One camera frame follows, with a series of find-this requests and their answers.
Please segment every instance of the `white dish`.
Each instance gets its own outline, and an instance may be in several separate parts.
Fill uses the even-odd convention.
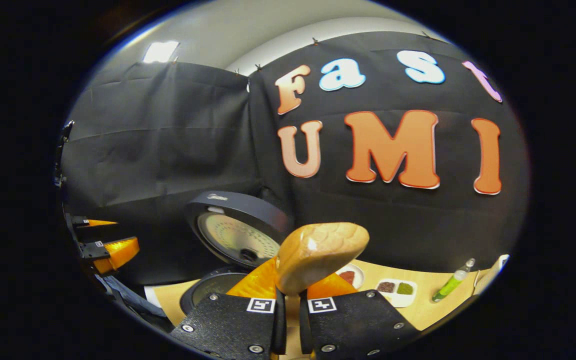
[[[341,269],[335,271],[335,273],[337,275],[340,275],[341,273],[347,271],[354,272],[354,278],[352,279],[352,287],[359,290],[359,288],[361,288],[362,285],[364,284],[364,272],[362,271],[362,269],[359,268],[359,266],[355,264],[347,264]]]
[[[386,291],[379,291],[377,288],[381,283],[393,283],[395,287],[393,288],[392,292]],[[400,284],[408,284],[412,287],[412,294],[398,294],[397,290],[400,288]],[[375,290],[380,292],[386,299],[390,299],[391,305],[395,308],[406,308],[410,306],[413,301],[415,301],[415,297],[417,296],[417,283],[407,280],[399,280],[398,278],[382,278],[377,282],[375,285]]]

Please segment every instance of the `plastic bottle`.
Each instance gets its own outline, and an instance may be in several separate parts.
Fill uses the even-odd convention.
[[[474,265],[475,259],[466,261],[466,265],[455,271],[450,279],[445,283],[445,285],[443,285],[439,291],[435,292],[435,294],[432,296],[432,301],[439,303],[439,301],[448,296],[448,294],[450,294],[459,284],[462,283],[462,281],[464,281]]]

